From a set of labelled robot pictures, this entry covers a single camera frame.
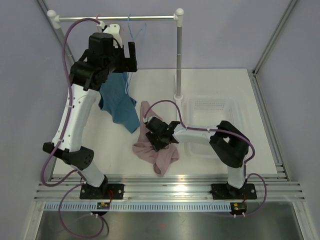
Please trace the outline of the blue plastic hanger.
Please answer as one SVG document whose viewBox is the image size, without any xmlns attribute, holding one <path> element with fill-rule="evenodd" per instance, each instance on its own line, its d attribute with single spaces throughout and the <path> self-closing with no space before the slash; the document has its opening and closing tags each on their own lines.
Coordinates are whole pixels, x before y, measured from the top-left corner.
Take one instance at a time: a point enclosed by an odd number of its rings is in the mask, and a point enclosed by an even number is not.
<svg viewBox="0 0 320 240">
<path fill-rule="evenodd" d="M 144 25 L 142 26 L 142 28 L 137 31 L 136 33 L 134 33 L 132 31 L 131 28 L 131 13 L 128 14 L 128 19 L 127 19 L 127 26 L 128 26 L 128 30 L 129 30 L 129 35 L 130 35 L 130 39 L 132 42 L 136 43 L 137 38 L 139 38 L 140 33 L 142 33 L 142 38 L 141 38 L 141 43 L 140 43 L 140 47 L 138 48 L 138 50 L 136 50 L 136 58 L 138 59 L 140 54 L 141 54 L 141 50 L 144 44 L 144 39 L 145 39 L 145 35 L 146 35 L 146 30 L 147 30 L 147 24 L 144 23 Z M 127 80 L 125 83 L 125 89 L 124 92 L 125 94 L 129 94 L 129 89 L 130 89 L 130 84 L 131 84 L 131 80 L 133 78 L 134 73 L 133 72 L 128 72 L 127 73 Z"/>
</svg>

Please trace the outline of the pink tank top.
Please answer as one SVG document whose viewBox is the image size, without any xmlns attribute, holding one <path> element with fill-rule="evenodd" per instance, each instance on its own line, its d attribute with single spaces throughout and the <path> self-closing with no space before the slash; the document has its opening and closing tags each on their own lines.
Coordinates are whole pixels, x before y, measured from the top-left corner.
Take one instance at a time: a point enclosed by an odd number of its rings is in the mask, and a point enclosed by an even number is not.
<svg viewBox="0 0 320 240">
<path fill-rule="evenodd" d="M 163 177 L 170 165 L 179 160 L 179 152 L 174 144 L 171 144 L 164 149 L 155 151 L 146 137 L 148 132 L 143 118 L 149 109 L 150 104 L 147 101 L 142 101 L 140 104 L 140 130 L 137 142 L 132 145 L 133 153 L 141 160 L 144 160 L 153 166 L 153 171 Z"/>
</svg>

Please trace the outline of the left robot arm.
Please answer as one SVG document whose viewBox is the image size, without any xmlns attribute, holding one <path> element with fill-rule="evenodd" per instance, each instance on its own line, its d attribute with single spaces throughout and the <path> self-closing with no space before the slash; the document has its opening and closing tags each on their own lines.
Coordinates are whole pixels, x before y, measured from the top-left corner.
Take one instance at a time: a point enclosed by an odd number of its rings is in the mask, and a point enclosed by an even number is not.
<svg viewBox="0 0 320 240">
<path fill-rule="evenodd" d="M 85 183 L 80 199 L 109 199 L 113 187 L 93 162 L 94 151 L 82 145 L 82 135 L 97 94 L 112 73 L 136 72 L 136 46 L 128 42 L 129 57 L 124 47 L 110 33 L 96 32 L 88 39 L 88 48 L 70 68 L 70 87 L 66 106 L 55 137 L 43 144 L 43 151 L 62 160 L 78 171 Z"/>
</svg>

